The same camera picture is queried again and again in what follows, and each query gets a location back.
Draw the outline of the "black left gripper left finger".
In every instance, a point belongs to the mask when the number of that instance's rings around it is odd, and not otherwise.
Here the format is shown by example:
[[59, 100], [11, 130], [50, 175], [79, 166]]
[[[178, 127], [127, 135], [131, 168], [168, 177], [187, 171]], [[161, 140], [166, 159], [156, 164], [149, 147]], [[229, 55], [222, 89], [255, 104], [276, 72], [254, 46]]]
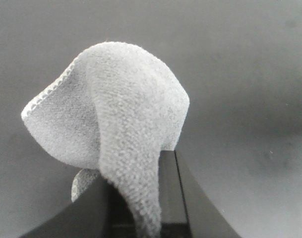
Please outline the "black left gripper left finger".
[[71, 200], [63, 211], [23, 238], [134, 238], [129, 225], [112, 224], [112, 188], [98, 171], [79, 171], [71, 186]]

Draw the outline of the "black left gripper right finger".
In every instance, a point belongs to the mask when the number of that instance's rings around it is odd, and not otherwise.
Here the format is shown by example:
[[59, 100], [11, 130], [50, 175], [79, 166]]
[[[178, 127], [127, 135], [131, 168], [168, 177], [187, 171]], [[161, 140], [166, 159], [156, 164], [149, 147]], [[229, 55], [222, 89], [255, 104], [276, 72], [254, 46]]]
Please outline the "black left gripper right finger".
[[163, 238], [238, 236], [175, 151], [161, 152], [159, 176]]

